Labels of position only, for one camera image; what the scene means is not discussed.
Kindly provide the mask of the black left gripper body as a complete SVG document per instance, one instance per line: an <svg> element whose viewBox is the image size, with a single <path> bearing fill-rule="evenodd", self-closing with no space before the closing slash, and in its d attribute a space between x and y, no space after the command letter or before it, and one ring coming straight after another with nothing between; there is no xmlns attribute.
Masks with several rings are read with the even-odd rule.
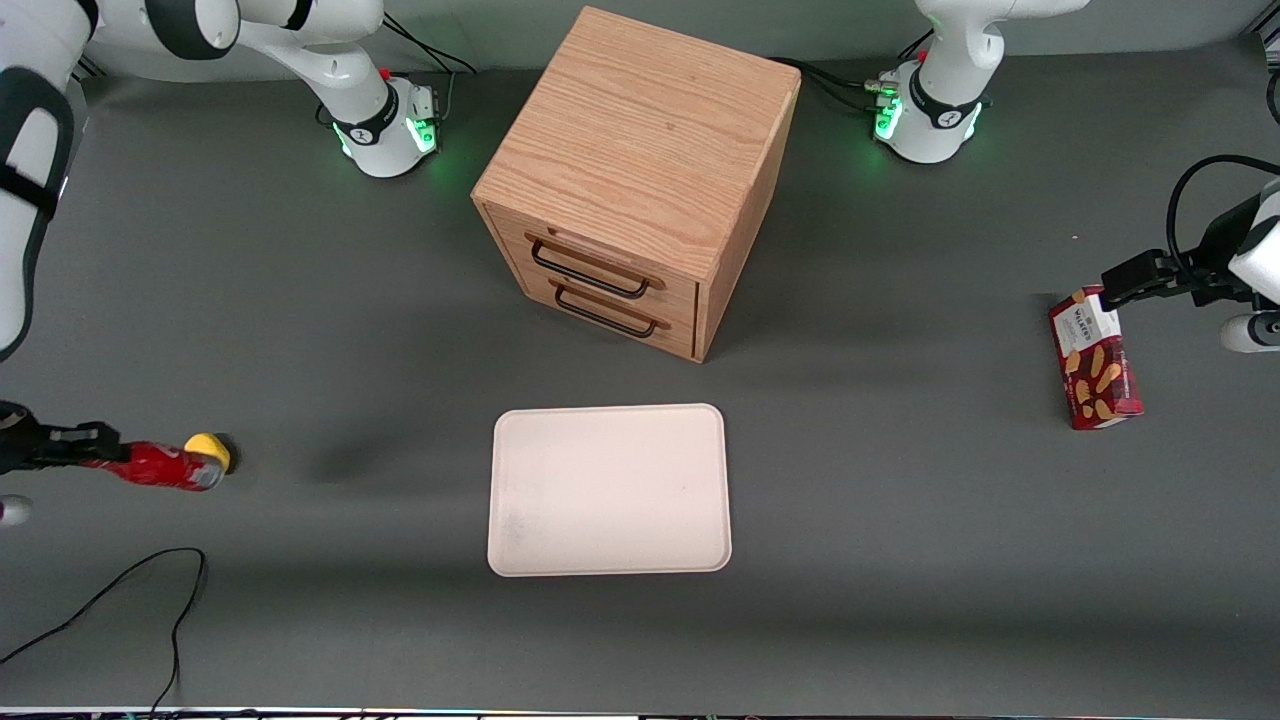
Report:
<svg viewBox="0 0 1280 720"><path fill-rule="evenodd" d="M1197 281L1190 292L1196 306L1219 301L1254 304L1256 292L1228 265L1245 242L1258 209L1260 200L1253 196L1222 213L1206 227L1199 245L1187 255Z"/></svg>

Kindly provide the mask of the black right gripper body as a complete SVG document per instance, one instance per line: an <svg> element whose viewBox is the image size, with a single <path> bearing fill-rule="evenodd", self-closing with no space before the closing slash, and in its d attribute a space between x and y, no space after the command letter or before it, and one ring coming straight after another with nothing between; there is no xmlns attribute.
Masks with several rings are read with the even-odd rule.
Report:
<svg viewBox="0 0 1280 720"><path fill-rule="evenodd" d="M47 433L31 410L19 404L1 401L1 474L35 470L33 457Z"/></svg>

